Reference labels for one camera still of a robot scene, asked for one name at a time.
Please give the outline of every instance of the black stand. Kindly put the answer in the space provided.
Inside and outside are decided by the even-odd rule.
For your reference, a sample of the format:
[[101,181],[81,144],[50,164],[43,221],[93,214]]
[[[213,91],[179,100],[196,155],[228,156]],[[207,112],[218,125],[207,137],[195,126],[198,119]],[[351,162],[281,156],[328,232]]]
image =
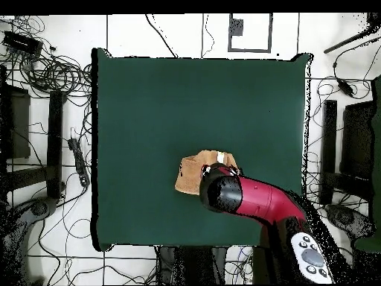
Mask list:
[[[8,122],[12,111],[6,68],[0,67],[0,283],[32,285],[28,277],[28,237],[31,227],[52,215],[65,185],[61,182],[62,129],[64,94],[50,92],[47,166],[7,172],[7,157],[12,148]],[[46,181],[47,197],[22,203],[13,208],[6,205],[7,192]]]
[[376,33],[378,29],[380,28],[380,24],[381,24],[380,13],[367,13],[367,22],[369,23],[368,29],[366,29],[365,31],[355,36],[350,37],[349,39],[343,40],[339,44],[329,47],[328,49],[324,51],[324,53],[328,54],[331,51],[335,51],[337,48],[340,48],[344,45],[354,42],[355,40],[361,39],[364,36]]

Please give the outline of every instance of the green mat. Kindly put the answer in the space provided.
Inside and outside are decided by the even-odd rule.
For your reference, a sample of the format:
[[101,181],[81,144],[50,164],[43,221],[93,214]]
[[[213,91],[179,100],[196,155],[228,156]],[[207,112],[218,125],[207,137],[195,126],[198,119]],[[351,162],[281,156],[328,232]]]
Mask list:
[[111,58],[99,49],[99,243],[258,244],[256,221],[175,191],[179,163],[226,151],[248,177],[300,194],[309,57]]

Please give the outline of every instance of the floor tile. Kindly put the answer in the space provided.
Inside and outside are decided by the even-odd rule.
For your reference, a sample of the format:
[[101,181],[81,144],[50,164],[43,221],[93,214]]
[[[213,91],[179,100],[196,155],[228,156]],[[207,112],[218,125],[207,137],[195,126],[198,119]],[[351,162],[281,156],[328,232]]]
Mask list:
[[144,283],[155,272],[156,260],[106,259],[105,285]]
[[115,245],[106,252],[107,258],[156,258],[153,247]]
[[[250,33],[253,37],[257,36],[258,30],[264,31],[269,25],[263,14],[237,14],[233,18],[243,19],[243,33]],[[256,21],[250,25],[245,23],[245,19]],[[205,13],[204,54],[208,51],[205,58],[290,60],[297,54],[297,13],[273,13],[271,53],[228,52],[228,27],[228,13]]]
[[[202,14],[148,14],[147,17],[175,55],[199,57]],[[144,14],[114,14],[108,19],[108,50],[113,57],[173,56]]]

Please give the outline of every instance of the black cable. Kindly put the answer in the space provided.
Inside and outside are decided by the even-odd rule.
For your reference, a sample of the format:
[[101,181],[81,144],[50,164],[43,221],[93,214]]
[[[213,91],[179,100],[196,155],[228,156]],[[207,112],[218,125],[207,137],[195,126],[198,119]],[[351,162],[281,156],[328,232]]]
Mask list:
[[[363,42],[363,43],[361,43],[361,44],[359,44],[359,45],[357,45],[355,47],[352,47],[352,48],[349,48],[349,49],[343,51],[342,53],[340,53],[337,56],[337,58],[335,59],[335,62],[333,63],[333,74],[334,74],[334,77],[336,78],[336,81],[338,82],[339,86],[342,87],[342,89],[343,89],[342,91],[346,95],[350,96],[351,98],[354,98],[354,99],[357,99],[357,100],[362,100],[363,98],[367,97],[368,94],[371,92],[371,85],[366,80],[366,76],[368,75],[369,71],[371,70],[371,68],[372,68],[372,66],[374,64],[374,61],[376,59],[376,56],[377,56],[379,50],[381,49],[381,46],[377,49],[376,53],[374,54],[373,60],[371,62],[371,65],[369,66],[369,68],[368,68],[367,72],[365,73],[365,76],[364,76],[364,78],[362,80],[349,80],[349,79],[345,80],[345,79],[341,79],[341,78],[337,77],[337,74],[336,74],[337,61],[346,52],[352,51],[352,50],[354,50],[354,49],[356,49],[356,48],[358,48],[360,46],[364,46],[365,44],[368,44],[368,43],[371,43],[371,42],[376,42],[380,38],[381,38],[381,36],[376,37],[374,39],[370,39],[370,40],[368,40],[366,42]],[[353,92],[352,88],[350,87],[351,85],[349,84],[349,83],[354,83],[354,82],[362,83],[362,85],[367,89],[366,95],[362,96],[361,98],[357,98],[357,97],[354,96],[354,95],[357,94],[357,88],[356,88],[356,92]]]
[[44,248],[44,246],[41,244],[41,236],[42,236],[42,233],[44,232],[44,228],[45,228],[45,219],[42,220],[42,229],[41,229],[41,232],[39,233],[39,238],[38,238],[38,243],[39,243],[39,246],[41,247],[42,250],[44,250],[47,254],[51,255],[52,257],[54,257],[56,260],[58,260],[58,266],[56,268],[56,270],[54,271],[54,273],[51,275],[49,281],[48,281],[48,284],[46,286],[50,286],[51,284],[51,280],[53,279],[53,277],[55,276],[55,274],[57,273],[58,269],[60,268],[61,266],[61,260],[56,256],[54,255],[53,253],[51,253],[50,251],[47,251],[46,248]]
[[206,22],[205,22],[205,30],[206,30],[206,33],[209,34],[209,36],[212,38],[213,40],[213,44],[211,45],[211,49],[209,49],[208,51],[206,51],[203,55],[202,55],[202,58],[210,51],[213,50],[213,46],[214,46],[214,38],[212,37],[212,35],[209,33],[208,29],[207,29],[207,26],[208,26],[208,20],[209,20],[209,14],[207,15],[206,17]]
[[179,56],[175,55],[172,51],[172,49],[170,49],[170,46],[168,46],[167,42],[165,42],[165,39],[164,37],[160,34],[160,32],[157,30],[157,28],[155,28],[150,19],[148,19],[148,15],[147,14],[144,14],[146,16],[146,20],[148,22],[148,24],[151,26],[151,28],[153,28],[155,30],[155,32],[161,37],[161,39],[163,40],[164,44],[167,46],[167,48],[169,49],[170,53],[172,54],[172,56],[174,56],[175,58],[178,58]]

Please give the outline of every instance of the wire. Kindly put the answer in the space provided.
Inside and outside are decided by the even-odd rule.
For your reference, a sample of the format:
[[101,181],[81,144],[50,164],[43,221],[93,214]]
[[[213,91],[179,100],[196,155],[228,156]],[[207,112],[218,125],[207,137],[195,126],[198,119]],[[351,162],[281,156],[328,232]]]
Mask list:
[[341,82],[344,82],[344,83],[346,83],[346,84],[349,84],[349,83],[355,83],[355,82],[357,82],[357,83],[362,83],[362,85],[367,89],[366,94],[365,94],[364,96],[362,96],[361,98],[357,98],[357,97],[353,96],[353,95],[356,95],[357,92],[358,92],[357,87],[356,87],[356,92],[349,93],[349,92],[346,92],[346,91],[345,91],[345,94],[346,94],[346,95],[349,95],[351,98],[354,98],[354,99],[357,99],[357,100],[362,100],[363,98],[366,98],[366,97],[369,95],[369,93],[371,92],[371,85],[370,85],[369,82],[366,80],[366,76],[368,75],[369,71],[371,70],[371,68],[372,68],[372,66],[373,66],[373,64],[374,64],[374,61],[375,61],[375,59],[376,59],[376,56],[377,56],[379,50],[381,49],[381,45],[379,46],[379,48],[377,49],[376,53],[374,54],[373,60],[372,60],[372,62],[371,62],[371,65],[369,66],[369,68],[368,68],[368,70],[366,71],[366,73],[365,73],[365,75],[364,75],[364,78],[363,78],[362,80],[349,80],[349,79],[344,80],[344,79],[339,78],[339,77],[337,76],[337,74],[336,74],[337,62],[338,62],[339,58],[340,58],[343,54],[345,54],[346,52],[348,52],[348,51],[352,51],[352,50],[354,50],[354,49],[356,49],[356,48],[359,48],[359,47],[361,47],[361,46],[364,46],[365,44],[368,44],[368,43],[371,43],[371,42],[376,42],[376,41],[379,40],[380,38],[381,38],[381,36],[376,37],[376,38],[373,38],[373,39],[370,39],[370,40],[368,40],[368,41],[366,41],[366,42],[363,42],[363,43],[361,43],[361,44],[359,44],[359,45],[357,45],[357,46],[355,46],[355,47],[352,47],[352,48],[349,48],[349,49],[343,51],[342,53],[340,53],[340,54],[337,56],[337,58],[335,59],[335,62],[333,63],[333,75],[334,75],[334,77],[336,78],[337,82],[341,81]]
[[54,255],[53,253],[51,253],[50,251],[47,251],[46,248],[44,248],[44,246],[41,244],[41,235],[42,233],[44,232],[44,228],[45,228],[45,219],[42,220],[42,229],[41,229],[41,232],[39,233],[39,239],[38,239],[38,243],[39,243],[39,246],[41,247],[42,250],[44,250],[47,254],[51,255],[52,257],[54,257],[56,260],[58,260],[58,266],[56,268],[56,270],[54,271],[54,273],[51,275],[49,281],[48,281],[48,284],[47,286],[50,286],[50,283],[51,283],[51,280],[53,279],[54,275],[57,273],[58,269],[60,268],[61,266],[61,260],[56,256]]
[[209,36],[212,38],[213,40],[213,44],[211,45],[211,49],[209,49],[208,51],[206,51],[203,55],[202,55],[202,58],[207,54],[209,53],[210,51],[213,50],[213,46],[214,46],[214,38],[212,37],[212,35],[209,33],[208,29],[207,29],[207,26],[208,26],[208,19],[209,19],[209,14],[207,15],[206,17],[206,23],[205,23],[205,30],[206,30],[206,33],[209,34]]
[[161,39],[163,40],[164,44],[167,46],[167,48],[169,49],[170,53],[172,54],[172,56],[174,56],[175,58],[179,58],[179,56],[177,56],[176,54],[173,53],[172,49],[170,49],[170,46],[168,46],[167,42],[165,41],[164,37],[161,35],[161,33],[157,30],[157,28],[155,28],[150,19],[148,19],[148,15],[147,14],[144,14],[145,17],[146,17],[146,20],[148,22],[148,24],[151,26],[151,28],[153,28],[155,30],[155,32],[161,37]]

